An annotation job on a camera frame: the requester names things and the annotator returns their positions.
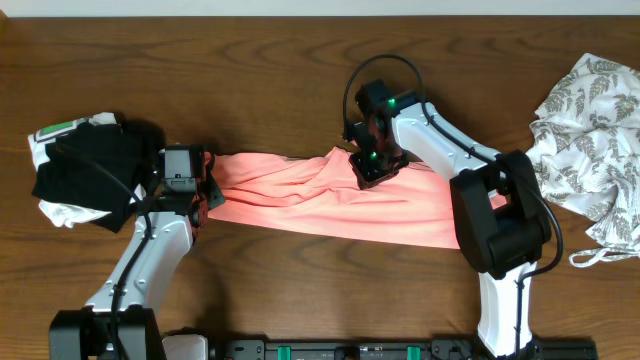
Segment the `pink t-shirt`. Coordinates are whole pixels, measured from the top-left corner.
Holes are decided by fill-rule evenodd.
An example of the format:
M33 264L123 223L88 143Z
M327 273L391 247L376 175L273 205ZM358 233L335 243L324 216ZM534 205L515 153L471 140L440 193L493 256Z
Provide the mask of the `pink t-shirt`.
M362 190L339 147L309 159L268 153L215 158L225 201L211 219L312 235L455 249L451 195L423 162Z

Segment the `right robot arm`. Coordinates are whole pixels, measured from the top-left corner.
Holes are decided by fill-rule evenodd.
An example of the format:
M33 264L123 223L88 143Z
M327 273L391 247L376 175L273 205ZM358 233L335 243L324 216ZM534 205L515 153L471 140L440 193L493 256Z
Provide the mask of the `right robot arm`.
M490 359L536 359L528 325L530 281L551 235L531 162L503 155L446 121L417 93L394 95L382 80L360 87L361 121L345 135L359 150L350 158L360 188L389 180L417 156L450 189L458 246L478 272L481 318L477 336Z

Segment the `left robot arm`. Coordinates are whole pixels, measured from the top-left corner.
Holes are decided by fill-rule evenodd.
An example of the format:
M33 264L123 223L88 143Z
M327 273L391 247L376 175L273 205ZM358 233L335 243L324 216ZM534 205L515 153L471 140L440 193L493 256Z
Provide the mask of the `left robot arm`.
M135 231L108 280L79 310L61 310L49 327L52 359L204 359L202 335L163 337L155 313L182 258L224 198L201 145L169 145L136 201Z

